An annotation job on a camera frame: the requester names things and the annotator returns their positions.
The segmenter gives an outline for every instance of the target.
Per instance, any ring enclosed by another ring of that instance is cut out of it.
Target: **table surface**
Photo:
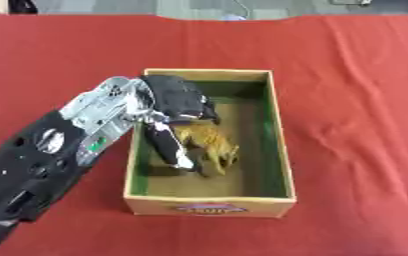
[[[297,205],[280,220],[133,216],[125,137],[0,255],[408,255],[408,16],[0,17],[0,143],[149,67],[273,70]]]

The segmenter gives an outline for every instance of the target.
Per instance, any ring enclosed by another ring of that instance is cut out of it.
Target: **black robotic finger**
[[[148,75],[141,77],[155,98],[154,109],[171,118],[171,122],[219,117],[214,104],[193,82],[178,76]]]
[[[180,169],[193,169],[193,162],[186,155],[186,150],[168,125],[161,122],[145,124],[144,133],[147,140],[167,164]]]

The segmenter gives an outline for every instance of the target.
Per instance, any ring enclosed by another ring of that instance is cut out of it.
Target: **open box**
[[[134,129],[124,199],[135,214],[280,217],[295,202],[273,76],[265,70],[146,69],[195,82],[216,103],[220,129],[240,146],[225,176],[166,166]]]

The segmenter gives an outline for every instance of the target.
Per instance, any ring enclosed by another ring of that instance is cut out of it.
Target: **cable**
[[[244,9],[245,15],[242,16],[245,19],[249,19],[249,17],[251,16],[251,11],[249,10],[248,7],[246,7],[246,5],[244,5],[242,2],[240,2],[240,0],[233,0],[235,3],[237,3],[239,6],[241,6],[241,8]]]

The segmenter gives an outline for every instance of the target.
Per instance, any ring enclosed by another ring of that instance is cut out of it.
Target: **toy animal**
[[[221,175],[225,175],[225,169],[238,160],[239,146],[230,143],[215,124],[197,122],[176,125],[174,132],[183,145],[192,144],[204,149]]]

